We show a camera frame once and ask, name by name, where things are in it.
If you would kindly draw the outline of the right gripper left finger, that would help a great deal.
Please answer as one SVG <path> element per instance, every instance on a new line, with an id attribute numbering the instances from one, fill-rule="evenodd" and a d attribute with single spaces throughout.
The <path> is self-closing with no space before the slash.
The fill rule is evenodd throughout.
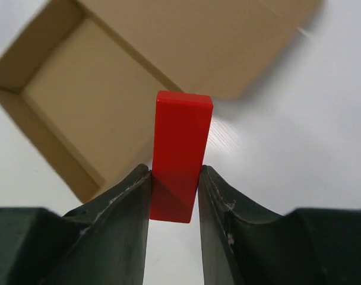
<path id="1" fill-rule="evenodd" d="M 142 284 L 151 172 L 59 216 L 42 207 L 0 207 L 0 284 Z"/>

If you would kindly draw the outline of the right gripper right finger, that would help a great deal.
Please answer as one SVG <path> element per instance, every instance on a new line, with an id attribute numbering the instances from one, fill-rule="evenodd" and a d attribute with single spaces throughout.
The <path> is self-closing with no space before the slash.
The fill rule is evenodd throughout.
<path id="1" fill-rule="evenodd" d="M 361 210 L 282 216 L 204 166 L 198 184 L 205 284 L 361 284 Z"/>

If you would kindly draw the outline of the small red block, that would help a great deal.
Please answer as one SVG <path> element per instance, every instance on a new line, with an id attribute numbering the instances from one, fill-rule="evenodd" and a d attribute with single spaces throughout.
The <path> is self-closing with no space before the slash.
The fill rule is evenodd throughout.
<path id="1" fill-rule="evenodd" d="M 150 219 L 191 221 L 212 114 L 209 96 L 157 93 Z"/>

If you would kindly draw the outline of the brown cardboard box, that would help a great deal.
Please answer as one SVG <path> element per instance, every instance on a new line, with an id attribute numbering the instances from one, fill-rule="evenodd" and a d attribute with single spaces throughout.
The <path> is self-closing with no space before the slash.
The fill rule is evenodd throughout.
<path id="1" fill-rule="evenodd" d="M 160 90 L 240 97 L 321 1 L 48 1 L 0 57 L 0 104 L 87 202 L 146 161 Z"/>

